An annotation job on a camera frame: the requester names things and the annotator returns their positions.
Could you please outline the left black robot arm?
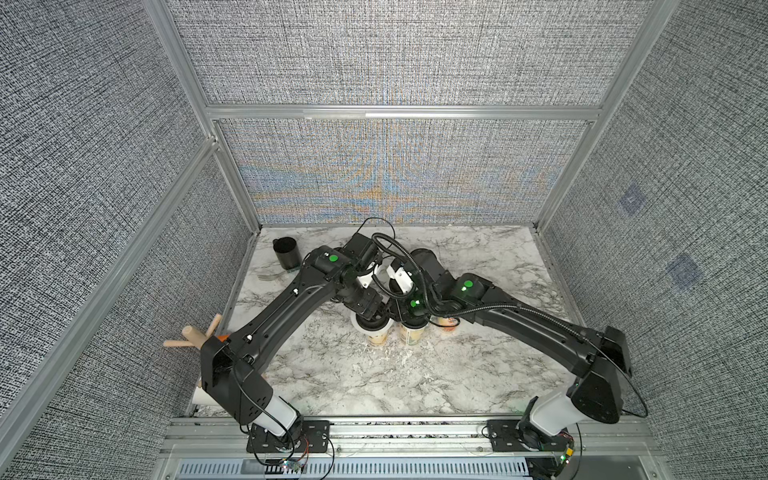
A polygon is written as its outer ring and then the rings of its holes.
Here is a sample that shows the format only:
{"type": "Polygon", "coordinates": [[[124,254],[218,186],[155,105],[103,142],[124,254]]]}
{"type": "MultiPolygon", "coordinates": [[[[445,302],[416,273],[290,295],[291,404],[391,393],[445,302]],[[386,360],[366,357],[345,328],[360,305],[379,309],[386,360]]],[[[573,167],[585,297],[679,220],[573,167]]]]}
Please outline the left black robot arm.
{"type": "Polygon", "coordinates": [[[354,324],[374,335],[392,320],[382,296],[360,279],[380,256],[372,239],[356,233],[343,246],[311,251],[294,280],[261,313],[226,340],[200,347],[201,385],[241,426],[256,425],[296,440],[301,414],[276,394],[262,373],[280,347],[320,306],[334,300],[353,313],[354,324]]]}

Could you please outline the black lid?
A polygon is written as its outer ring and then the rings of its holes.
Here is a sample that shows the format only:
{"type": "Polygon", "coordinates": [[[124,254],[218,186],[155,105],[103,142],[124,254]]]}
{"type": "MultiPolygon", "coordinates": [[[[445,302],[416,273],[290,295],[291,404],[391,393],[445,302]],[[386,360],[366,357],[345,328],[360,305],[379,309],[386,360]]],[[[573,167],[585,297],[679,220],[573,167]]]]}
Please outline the black lid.
{"type": "Polygon", "coordinates": [[[357,325],[366,332],[388,330],[392,323],[392,319],[386,313],[375,313],[370,318],[364,318],[361,315],[355,315],[355,321],[357,325]]]}

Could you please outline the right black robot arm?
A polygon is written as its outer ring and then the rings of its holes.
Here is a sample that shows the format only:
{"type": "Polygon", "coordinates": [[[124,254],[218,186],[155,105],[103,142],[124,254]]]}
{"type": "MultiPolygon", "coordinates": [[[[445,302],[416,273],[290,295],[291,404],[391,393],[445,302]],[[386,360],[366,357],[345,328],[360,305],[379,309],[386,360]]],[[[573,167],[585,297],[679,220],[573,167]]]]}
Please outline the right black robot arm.
{"type": "Polygon", "coordinates": [[[387,268],[389,284],[402,295],[394,310],[407,316],[452,317],[507,334],[547,355],[574,380],[533,397],[516,430],[529,450],[540,450],[585,419],[616,424],[623,414],[622,380],[631,375],[624,333],[599,332],[537,309],[474,273],[453,276],[428,249],[387,268]]]}

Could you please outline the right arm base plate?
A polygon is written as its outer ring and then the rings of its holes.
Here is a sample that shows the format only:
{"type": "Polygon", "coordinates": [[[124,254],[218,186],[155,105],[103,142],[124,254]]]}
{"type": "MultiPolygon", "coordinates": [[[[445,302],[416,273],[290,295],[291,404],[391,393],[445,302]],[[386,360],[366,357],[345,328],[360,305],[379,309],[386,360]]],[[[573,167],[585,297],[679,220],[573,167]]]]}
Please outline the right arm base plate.
{"type": "Polygon", "coordinates": [[[488,420],[483,433],[491,443],[493,452],[549,452],[571,455],[574,440],[570,435],[546,436],[532,428],[518,426],[513,419],[488,420]]]}

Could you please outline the paper cup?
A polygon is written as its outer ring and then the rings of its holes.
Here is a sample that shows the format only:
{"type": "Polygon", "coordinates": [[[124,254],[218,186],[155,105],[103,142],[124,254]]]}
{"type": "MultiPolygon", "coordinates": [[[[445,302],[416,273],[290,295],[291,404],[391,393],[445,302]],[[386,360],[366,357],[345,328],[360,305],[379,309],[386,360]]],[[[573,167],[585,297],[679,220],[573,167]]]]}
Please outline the paper cup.
{"type": "Polygon", "coordinates": [[[445,331],[452,331],[460,325],[461,321],[459,318],[455,317],[437,317],[436,323],[445,331]]]}
{"type": "Polygon", "coordinates": [[[374,335],[368,335],[367,341],[372,346],[382,346],[385,345],[389,337],[389,332],[379,332],[374,335]]]}
{"type": "Polygon", "coordinates": [[[401,325],[399,330],[400,338],[407,346],[418,345],[421,342],[425,331],[425,326],[420,328],[410,328],[406,325],[401,325]]]}

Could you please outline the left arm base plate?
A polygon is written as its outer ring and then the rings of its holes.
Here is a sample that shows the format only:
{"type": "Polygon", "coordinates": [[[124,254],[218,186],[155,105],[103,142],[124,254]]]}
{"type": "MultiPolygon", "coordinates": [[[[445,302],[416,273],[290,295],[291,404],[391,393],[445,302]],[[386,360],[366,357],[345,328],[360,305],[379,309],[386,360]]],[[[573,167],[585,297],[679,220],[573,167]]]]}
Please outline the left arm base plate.
{"type": "Polygon", "coordinates": [[[246,443],[248,453],[258,455],[299,453],[326,453],[331,423],[327,420],[303,420],[289,429],[284,436],[275,436],[269,430],[254,425],[246,443]]]}

